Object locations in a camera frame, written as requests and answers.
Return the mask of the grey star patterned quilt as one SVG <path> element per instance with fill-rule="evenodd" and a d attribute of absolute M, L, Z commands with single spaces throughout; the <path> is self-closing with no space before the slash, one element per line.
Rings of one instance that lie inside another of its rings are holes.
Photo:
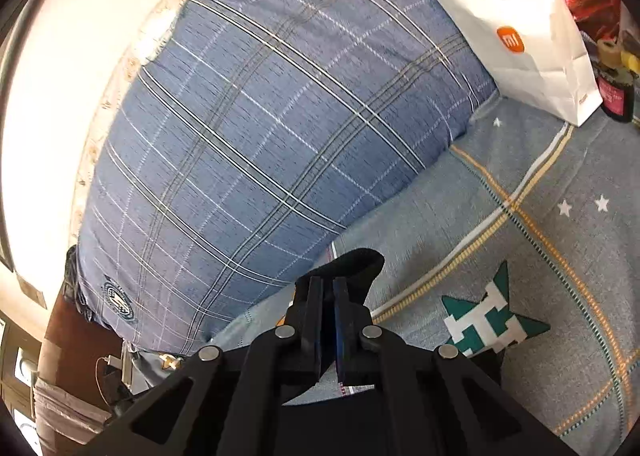
<path fill-rule="evenodd" d="M 497 353 L 503 388 L 582 455 L 639 417 L 639 126 L 492 97 L 423 175 L 314 255 L 385 259 L 375 323 Z"/>

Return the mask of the blue plaid pillow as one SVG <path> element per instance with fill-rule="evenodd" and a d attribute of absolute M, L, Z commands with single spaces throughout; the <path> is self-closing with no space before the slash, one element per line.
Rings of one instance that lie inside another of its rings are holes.
<path fill-rule="evenodd" d="M 186 0 L 96 163 L 78 312 L 191 353 L 404 190 L 495 89 L 437 0 Z"/>

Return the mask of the dark bottle with beige cap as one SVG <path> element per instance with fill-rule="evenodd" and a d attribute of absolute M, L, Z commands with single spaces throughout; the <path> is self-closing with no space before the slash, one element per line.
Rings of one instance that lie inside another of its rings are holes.
<path fill-rule="evenodd" d="M 597 84 L 602 110 L 621 123 L 634 118 L 634 75 L 626 68 L 620 46 L 611 39 L 599 39 Z"/>

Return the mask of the black pants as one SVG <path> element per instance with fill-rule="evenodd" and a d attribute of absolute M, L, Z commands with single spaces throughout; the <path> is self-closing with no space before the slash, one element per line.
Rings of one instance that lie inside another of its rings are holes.
<path fill-rule="evenodd" d="M 295 328 L 284 350 L 285 402 L 277 452 L 280 455 L 480 455 L 490 452 L 487 434 L 472 410 L 458 413 L 446 386 L 442 357 L 411 348 L 396 334 L 373 324 L 361 329 L 362 384 L 338 381 L 335 363 L 333 281 L 347 280 L 350 299 L 364 299 L 384 265 L 375 250 L 359 248 L 300 276 L 285 323 Z M 321 376 L 300 369 L 300 308 L 311 276 L 323 281 Z"/>

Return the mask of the white paper shopping bag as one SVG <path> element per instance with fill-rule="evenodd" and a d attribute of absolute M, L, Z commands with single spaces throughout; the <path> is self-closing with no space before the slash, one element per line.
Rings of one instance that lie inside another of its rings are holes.
<path fill-rule="evenodd" d="M 602 98 L 564 0 L 438 0 L 503 97 L 582 126 Z"/>

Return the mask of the grey cloth on nightstand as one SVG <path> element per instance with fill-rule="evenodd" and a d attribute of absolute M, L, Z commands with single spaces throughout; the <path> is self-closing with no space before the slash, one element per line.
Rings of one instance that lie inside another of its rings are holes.
<path fill-rule="evenodd" d="M 38 377 L 32 388 L 36 421 L 81 445 L 100 434 L 111 414 Z"/>

